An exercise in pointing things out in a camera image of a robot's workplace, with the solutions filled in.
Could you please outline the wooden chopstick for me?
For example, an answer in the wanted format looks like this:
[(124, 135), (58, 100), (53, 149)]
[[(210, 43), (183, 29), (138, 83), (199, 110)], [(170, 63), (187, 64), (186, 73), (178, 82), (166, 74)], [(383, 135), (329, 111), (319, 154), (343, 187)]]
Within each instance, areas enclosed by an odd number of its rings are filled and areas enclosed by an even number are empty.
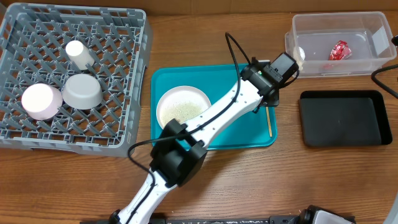
[(268, 129), (269, 129), (269, 137), (271, 138), (273, 136), (273, 134), (272, 134), (272, 126), (271, 126), (271, 117), (269, 114), (269, 107), (266, 107), (266, 117), (267, 117)]

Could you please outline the white napkin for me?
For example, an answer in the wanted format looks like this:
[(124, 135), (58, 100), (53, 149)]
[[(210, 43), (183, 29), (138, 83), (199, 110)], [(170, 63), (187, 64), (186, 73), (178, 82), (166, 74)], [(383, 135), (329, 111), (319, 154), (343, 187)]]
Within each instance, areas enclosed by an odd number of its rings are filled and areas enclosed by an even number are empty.
[(293, 58), (296, 60), (296, 63), (298, 65), (298, 69), (300, 71), (303, 70), (303, 64), (305, 61), (305, 52), (303, 48), (297, 47), (295, 50), (293, 50)]

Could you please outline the red snack wrapper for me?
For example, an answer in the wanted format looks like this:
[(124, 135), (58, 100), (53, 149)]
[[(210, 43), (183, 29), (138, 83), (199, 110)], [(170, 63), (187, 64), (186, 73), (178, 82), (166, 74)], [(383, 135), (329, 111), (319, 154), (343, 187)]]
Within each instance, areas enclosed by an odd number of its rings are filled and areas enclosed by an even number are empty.
[(351, 57), (351, 55), (352, 55), (352, 51), (348, 47), (348, 43), (343, 40), (339, 40), (335, 44), (335, 46), (332, 48), (328, 59), (329, 60), (345, 60), (345, 59)]

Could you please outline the large white plate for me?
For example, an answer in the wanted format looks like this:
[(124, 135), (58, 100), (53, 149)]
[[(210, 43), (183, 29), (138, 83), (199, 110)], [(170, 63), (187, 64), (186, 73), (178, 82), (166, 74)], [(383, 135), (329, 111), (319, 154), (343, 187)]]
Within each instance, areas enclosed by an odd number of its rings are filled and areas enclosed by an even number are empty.
[(164, 129), (172, 119), (180, 124), (192, 119), (211, 106), (209, 98), (193, 86), (177, 86), (164, 93), (156, 104), (156, 118)]

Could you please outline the white cup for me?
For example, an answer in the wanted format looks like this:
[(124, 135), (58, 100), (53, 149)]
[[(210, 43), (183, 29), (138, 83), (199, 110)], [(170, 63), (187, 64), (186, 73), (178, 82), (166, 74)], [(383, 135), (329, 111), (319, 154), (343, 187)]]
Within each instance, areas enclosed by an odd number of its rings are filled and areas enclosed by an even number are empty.
[(69, 59), (80, 70), (87, 70), (86, 65), (92, 66), (95, 62), (94, 58), (90, 55), (89, 49), (79, 40), (69, 42), (65, 47), (65, 51)]

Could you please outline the grey bowl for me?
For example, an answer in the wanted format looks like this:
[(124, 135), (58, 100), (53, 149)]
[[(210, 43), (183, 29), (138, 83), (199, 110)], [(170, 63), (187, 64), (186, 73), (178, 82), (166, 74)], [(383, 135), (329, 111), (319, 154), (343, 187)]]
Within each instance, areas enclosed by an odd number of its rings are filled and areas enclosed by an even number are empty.
[(88, 110), (98, 106), (103, 100), (99, 81), (88, 74), (71, 76), (62, 90), (64, 102), (79, 110)]

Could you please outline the grey plastic dish rack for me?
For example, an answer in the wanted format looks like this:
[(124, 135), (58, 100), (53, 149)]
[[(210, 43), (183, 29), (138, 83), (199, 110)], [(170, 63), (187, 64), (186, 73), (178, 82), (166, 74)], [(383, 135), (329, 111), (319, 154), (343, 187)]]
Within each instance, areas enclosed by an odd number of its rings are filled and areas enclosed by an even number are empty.
[[(63, 104), (53, 118), (36, 121), (22, 94), (36, 83), (61, 90), (79, 73), (65, 50), (72, 40), (89, 48), (95, 62), (88, 71), (103, 100), (87, 110)], [(152, 41), (141, 9), (11, 4), (1, 24), (1, 147), (126, 157), (136, 141)]]

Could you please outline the white pink bowl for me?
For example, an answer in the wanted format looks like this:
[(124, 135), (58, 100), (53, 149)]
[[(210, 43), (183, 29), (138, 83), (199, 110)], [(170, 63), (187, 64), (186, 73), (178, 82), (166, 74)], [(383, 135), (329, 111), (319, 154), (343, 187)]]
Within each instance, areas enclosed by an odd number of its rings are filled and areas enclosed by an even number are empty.
[(46, 120), (58, 113), (62, 106), (61, 92), (44, 83), (37, 83), (28, 87), (22, 94), (22, 107), (33, 119)]

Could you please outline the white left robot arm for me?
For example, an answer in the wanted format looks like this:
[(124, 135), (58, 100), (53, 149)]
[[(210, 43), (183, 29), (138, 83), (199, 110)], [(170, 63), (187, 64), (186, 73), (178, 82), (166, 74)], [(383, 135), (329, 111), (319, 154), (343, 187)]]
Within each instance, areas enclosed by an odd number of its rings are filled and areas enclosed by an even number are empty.
[(238, 80), (227, 94), (198, 116), (180, 124), (169, 121), (150, 153), (148, 176), (129, 205), (116, 210), (110, 223), (148, 223), (154, 210), (174, 188), (186, 184), (202, 167), (210, 143), (242, 115), (262, 106), (279, 104), (279, 89), (299, 74), (297, 62), (287, 53), (272, 63), (251, 63), (238, 70)]

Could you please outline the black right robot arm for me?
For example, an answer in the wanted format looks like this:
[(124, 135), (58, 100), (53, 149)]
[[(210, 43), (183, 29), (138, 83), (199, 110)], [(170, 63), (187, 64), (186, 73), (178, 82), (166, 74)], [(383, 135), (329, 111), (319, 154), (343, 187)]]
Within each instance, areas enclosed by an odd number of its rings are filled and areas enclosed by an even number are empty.
[[(294, 224), (355, 224), (355, 217), (342, 217), (324, 208), (310, 205), (289, 223)], [(397, 224), (397, 196), (382, 224)]]

